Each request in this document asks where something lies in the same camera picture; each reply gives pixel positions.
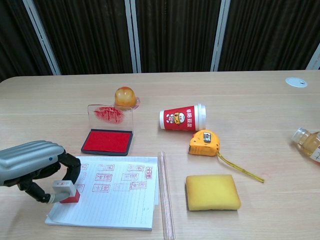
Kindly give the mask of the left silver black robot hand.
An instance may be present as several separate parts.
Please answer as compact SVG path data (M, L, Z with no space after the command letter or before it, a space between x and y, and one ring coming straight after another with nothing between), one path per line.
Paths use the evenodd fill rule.
M50 177L61 165L67 167L63 180L66 190L45 193L33 180ZM74 197L75 184L81 171L79 158L69 154L59 144L51 141L37 140L0 150L0 186L17 185L36 201L46 204L64 201Z

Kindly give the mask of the small red stamp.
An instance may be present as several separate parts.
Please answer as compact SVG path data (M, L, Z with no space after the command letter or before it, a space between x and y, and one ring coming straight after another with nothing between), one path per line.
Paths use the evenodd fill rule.
M77 203L80 193L71 180L55 180L52 184L54 190L53 203Z

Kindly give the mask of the red ink pad clear lid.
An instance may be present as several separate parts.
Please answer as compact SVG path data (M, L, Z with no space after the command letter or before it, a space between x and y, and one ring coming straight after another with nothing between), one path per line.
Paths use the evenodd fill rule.
M90 104L87 115L90 131L81 152L127 156L134 135L133 109L120 105Z

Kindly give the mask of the white lined stamped notepad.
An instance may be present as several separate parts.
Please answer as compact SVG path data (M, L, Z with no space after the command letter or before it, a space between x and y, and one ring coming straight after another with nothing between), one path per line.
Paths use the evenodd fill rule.
M152 230L159 203L155 156L79 156L77 203L56 203L47 225Z

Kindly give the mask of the orange jelly cup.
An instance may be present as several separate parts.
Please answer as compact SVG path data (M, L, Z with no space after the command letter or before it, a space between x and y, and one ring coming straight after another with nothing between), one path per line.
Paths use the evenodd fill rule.
M114 104L136 109L140 105L140 99L130 87L122 86L115 91Z

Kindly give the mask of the clear glass test tube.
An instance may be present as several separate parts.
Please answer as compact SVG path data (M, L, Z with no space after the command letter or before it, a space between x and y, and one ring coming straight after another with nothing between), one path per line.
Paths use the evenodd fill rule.
M164 240L175 240L175 226L170 196L169 178L166 165L166 154L158 153L159 196L161 203L161 218Z

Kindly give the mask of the red paper cup white lid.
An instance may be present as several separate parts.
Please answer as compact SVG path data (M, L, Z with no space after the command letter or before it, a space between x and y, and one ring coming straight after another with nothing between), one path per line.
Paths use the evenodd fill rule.
M199 131L206 128L207 111L203 104L162 110L159 124L162 130Z

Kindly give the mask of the yellow tape measure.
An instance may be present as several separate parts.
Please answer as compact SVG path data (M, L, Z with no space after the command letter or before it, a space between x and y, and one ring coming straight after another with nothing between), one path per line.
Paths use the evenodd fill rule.
M262 177L259 177L247 171L246 169L240 167L239 165L227 160L220 153L220 138L216 133L214 133L211 130L203 129L194 133L189 142L188 153L191 155L208 156L208 157L217 156L230 167L244 173L245 175L257 180L260 183L265 182L265 180Z

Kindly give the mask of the yellow sponge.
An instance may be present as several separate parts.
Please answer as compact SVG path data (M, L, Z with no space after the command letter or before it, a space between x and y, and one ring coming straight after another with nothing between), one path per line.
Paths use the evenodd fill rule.
M235 181L230 174L187 176L186 193L190 211L236 211L241 207Z

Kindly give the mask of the tea bottle white cap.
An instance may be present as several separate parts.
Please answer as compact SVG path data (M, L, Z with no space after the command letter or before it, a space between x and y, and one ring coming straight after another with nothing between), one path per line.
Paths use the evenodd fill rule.
M298 128L292 136L292 141L302 153L320 164L320 131L310 132Z

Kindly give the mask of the white aluminium partition post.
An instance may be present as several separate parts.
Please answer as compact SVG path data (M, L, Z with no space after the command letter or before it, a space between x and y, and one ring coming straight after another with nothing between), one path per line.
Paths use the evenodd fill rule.
M216 72L219 69L220 58L224 43L224 37L227 27L227 21L229 16L231 0L221 0L217 28L215 33L214 45L213 45L213 53L211 59L210 71Z
M58 65L57 59L51 47L50 41L46 34L45 28L37 11L34 0L22 0L24 7L27 11L27 14L30 18L31 24L35 30L45 58L48 62L50 70L53 75L61 75L61 70Z
M320 42L305 69L320 70Z
M130 56L133 73L141 73L140 41L137 21L136 0L124 0Z

